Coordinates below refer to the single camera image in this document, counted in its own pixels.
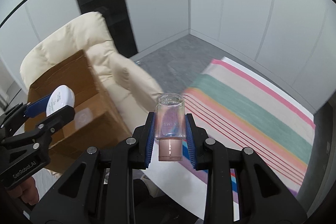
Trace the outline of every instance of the gray carpet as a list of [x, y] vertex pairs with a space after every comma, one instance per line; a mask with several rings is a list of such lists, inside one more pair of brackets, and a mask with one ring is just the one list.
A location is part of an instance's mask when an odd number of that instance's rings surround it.
[[233, 55], [191, 34], [159, 48], [138, 61], [140, 67], [159, 83], [164, 92], [182, 93], [212, 59], [221, 60], [224, 56], [273, 83]]

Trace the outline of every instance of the blue gripper pad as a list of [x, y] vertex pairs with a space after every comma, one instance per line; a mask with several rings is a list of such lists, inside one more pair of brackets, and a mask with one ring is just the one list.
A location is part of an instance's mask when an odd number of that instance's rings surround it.
[[186, 135], [187, 135], [187, 145], [188, 145], [188, 153], [189, 153], [189, 159], [191, 164], [193, 165], [194, 169], [197, 163], [196, 159], [196, 147], [194, 143], [193, 134], [191, 132], [190, 124], [187, 115], [185, 115], [185, 129], [186, 129]]
[[40, 114], [42, 112], [45, 112], [50, 96], [51, 96], [51, 94], [49, 94], [46, 97], [43, 97], [42, 99], [28, 105], [27, 109], [26, 109], [26, 112], [25, 112], [26, 117], [34, 118], [38, 114]]
[[148, 134], [147, 143], [146, 143], [146, 156], [145, 156], [146, 168], [148, 168], [149, 164], [151, 163], [154, 140], [155, 140], [155, 113], [153, 116], [151, 127], [149, 129], [149, 134]]

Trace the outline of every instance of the clear plastic container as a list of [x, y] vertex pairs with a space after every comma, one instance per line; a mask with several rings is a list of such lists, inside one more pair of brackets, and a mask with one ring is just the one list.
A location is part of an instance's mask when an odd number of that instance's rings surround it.
[[182, 141], [186, 132], [181, 95], [164, 93], [157, 98], [155, 138], [159, 141], [159, 161], [182, 160]]

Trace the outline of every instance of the cream leather chair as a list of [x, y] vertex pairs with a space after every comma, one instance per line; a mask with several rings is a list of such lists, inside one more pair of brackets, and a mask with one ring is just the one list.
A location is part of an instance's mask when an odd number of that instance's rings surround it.
[[20, 74], [27, 89], [44, 72], [78, 50], [85, 50], [100, 81], [108, 90], [130, 132], [155, 111], [159, 84], [115, 49], [105, 19], [90, 12], [70, 21], [48, 36], [25, 57]]

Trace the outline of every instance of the cardboard box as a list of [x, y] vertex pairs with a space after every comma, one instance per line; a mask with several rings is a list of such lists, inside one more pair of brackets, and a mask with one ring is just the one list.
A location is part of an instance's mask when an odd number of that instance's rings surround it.
[[[75, 93], [75, 119], [52, 136], [49, 146], [51, 162], [47, 169], [64, 171], [90, 146], [115, 146], [132, 134], [117, 108], [95, 75], [83, 50], [58, 63], [29, 88], [28, 102], [35, 102], [67, 85]], [[46, 117], [45, 112], [28, 119], [25, 130], [32, 130]]]

